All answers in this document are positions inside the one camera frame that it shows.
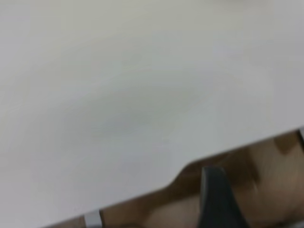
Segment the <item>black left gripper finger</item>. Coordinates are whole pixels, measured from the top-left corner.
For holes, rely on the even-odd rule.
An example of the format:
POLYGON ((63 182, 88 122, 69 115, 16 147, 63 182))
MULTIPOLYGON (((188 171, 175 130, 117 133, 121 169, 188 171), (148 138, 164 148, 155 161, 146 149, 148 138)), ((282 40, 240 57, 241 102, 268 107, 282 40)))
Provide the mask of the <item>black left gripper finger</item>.
POLYGON ((199 211, 199 228, 247 227, 222 168, 202 168, 199 211))

